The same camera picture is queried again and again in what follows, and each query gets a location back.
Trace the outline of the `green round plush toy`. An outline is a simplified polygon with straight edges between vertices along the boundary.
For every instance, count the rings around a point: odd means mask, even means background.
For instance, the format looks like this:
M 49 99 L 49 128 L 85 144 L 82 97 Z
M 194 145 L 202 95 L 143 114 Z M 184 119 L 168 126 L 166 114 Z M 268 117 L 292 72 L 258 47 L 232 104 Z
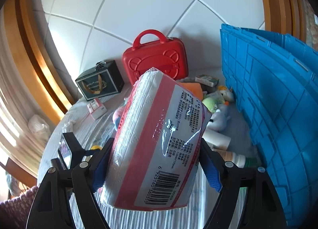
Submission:
M 214 97 L 206 97 L 203 100 L 203 104 L 211 113 L 215 113 L 220 104 L 223 104 L 225 101 L 221 99 L 216 99 Z

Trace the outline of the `pink white tissue pack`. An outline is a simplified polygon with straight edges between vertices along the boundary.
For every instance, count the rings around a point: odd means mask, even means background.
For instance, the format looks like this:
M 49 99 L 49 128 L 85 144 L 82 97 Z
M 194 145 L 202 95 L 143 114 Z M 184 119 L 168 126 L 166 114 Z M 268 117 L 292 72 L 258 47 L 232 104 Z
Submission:
M 105 206 L 162 211 L 188 204 L 211 113 L 155 68 L 134 84 L 120 119 L 101 193 Z

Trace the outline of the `pink pig plush orange dress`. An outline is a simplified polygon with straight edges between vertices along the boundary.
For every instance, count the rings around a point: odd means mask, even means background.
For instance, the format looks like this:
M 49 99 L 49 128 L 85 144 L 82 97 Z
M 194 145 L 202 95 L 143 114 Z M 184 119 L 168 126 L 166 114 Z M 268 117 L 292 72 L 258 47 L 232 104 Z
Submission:
M 195 97 L 199 100 L 203 100 L 203 90 L 201 85 L 196 82 L 180 82 L 179 83 L 183 88 L 190 91 Z

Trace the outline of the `white medicine bottle green cap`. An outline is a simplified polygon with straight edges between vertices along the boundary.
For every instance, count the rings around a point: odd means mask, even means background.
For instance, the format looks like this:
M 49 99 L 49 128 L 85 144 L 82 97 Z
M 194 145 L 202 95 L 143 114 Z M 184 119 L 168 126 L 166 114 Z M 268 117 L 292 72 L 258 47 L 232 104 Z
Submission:
M 225 162 L 231 161 L 239 168 L 255 168 L 259 166 L 258 160 L 254 157 L 246 157 L 241 154 L 218 149 L 215 149 L 215 151 L 222 156 Z

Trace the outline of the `red toy suitcase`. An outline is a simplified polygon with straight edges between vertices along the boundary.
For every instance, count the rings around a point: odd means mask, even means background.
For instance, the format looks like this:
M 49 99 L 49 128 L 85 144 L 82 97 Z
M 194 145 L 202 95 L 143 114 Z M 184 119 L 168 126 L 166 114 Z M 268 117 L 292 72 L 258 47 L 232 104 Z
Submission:
M 145 30 L 122 55 L 124 69 L 133 85 L 142 74 L 154 67 L 174 80 L 188 76 L 184 43 L 168 38 L 158 30 Z

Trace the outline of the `small red white box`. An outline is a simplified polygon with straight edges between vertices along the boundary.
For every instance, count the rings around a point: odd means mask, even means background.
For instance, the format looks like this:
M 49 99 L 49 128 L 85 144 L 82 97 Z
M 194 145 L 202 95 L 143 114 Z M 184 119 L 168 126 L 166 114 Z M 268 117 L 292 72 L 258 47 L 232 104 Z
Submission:
M 99 98 L 95 98 L 91 100 L 87 104 L 87 108 L 89 111 L 90 116 L 94 119 L 97 120 L 100 117 L 102 117 L 106 112 L 107 108 L 105 105 L 99 100 Z

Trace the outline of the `white plastic bag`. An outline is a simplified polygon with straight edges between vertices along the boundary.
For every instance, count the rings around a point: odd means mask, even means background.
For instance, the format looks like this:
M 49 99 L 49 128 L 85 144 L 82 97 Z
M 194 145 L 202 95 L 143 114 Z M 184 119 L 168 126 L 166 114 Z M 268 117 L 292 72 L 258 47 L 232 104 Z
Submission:
M 27 125 L 28 125 L 31 133 L 34 134 L 34 136 L 38 140 L 40 140 L 44 143 L 46 143 L 49 140 L 49 138 L 51 136 L 51 131 L 50 131 L 49 125 L 39 115 L 32 116 L 29 119 Z

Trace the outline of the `blue plastic crate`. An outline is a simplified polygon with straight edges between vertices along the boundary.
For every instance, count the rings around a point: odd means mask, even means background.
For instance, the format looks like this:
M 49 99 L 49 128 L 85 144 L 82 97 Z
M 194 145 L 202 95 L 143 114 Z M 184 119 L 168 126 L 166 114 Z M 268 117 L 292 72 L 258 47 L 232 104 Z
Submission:
M 317 51 L 289 34 L 223 24 L 222 72 L 289 228 L 317 202 Z

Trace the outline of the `dark green gift box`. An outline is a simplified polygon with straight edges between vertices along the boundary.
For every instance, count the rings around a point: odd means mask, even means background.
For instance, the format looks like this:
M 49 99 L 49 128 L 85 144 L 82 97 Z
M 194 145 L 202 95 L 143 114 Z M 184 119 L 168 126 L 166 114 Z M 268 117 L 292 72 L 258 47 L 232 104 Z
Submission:
M 76 78 L 84 98 L 92 100 L 96 97 L 104 97 L 120 93 L 124 86 L 124 80 L 115 60 L 100 61 Z

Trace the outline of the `dark small box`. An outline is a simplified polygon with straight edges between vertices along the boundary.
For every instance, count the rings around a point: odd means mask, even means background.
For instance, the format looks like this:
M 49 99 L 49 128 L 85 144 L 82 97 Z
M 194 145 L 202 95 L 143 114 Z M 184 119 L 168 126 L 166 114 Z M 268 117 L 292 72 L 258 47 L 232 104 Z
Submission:
M 198 75 L 195 77 L 195 82 L 203 84 L 205 86 L 214 87 L 218 85 L 219 79 L 210 75 Z

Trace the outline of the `white orange plush toy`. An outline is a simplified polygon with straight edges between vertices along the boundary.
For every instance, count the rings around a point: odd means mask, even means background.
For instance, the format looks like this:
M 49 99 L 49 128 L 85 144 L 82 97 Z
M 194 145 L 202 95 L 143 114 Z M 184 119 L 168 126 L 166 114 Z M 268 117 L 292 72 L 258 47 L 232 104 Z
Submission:
M 235 97 L 233 93 L 226 86 L 218 86 L 218 92 L 221 93 L 225 101 L 228 101 L 228 102 L 235 101 Z

